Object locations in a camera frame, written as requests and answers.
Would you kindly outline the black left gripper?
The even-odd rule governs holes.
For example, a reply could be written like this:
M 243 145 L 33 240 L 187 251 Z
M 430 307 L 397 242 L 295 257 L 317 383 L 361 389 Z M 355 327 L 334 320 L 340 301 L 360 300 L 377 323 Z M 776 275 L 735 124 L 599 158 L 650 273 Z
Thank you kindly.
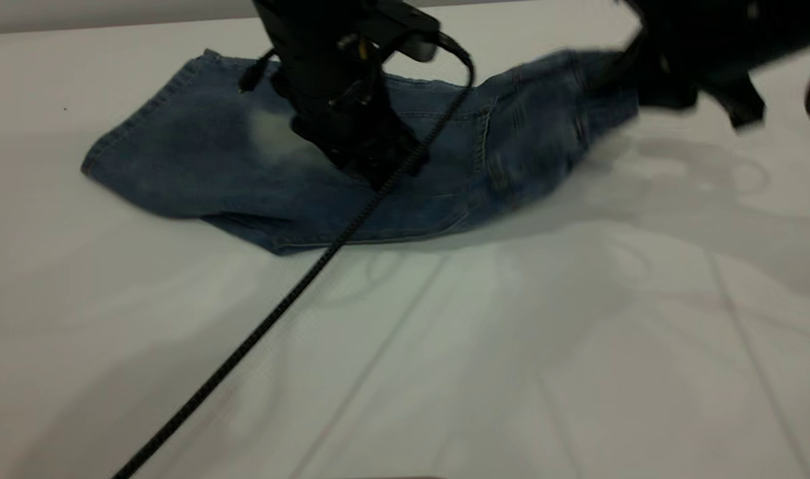
M 393 112 L 383 66 L 407 51 L 402 1 L 255 1 L 280 61 L 275 91 L 291 128 L 341 172 L 377 191 L 422 143 Z

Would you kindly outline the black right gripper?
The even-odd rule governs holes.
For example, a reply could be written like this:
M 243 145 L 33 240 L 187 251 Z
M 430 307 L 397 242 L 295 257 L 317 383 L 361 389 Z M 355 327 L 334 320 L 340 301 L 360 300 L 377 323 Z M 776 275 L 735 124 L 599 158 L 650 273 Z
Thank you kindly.
M 715 98 L 734 128 L 765 115 L 751 71 L 810 46 L 810 1 L 636 1 L 633 9 L 642 29 L 587 92 L 635 84 L 648 43 L 667 72 Z

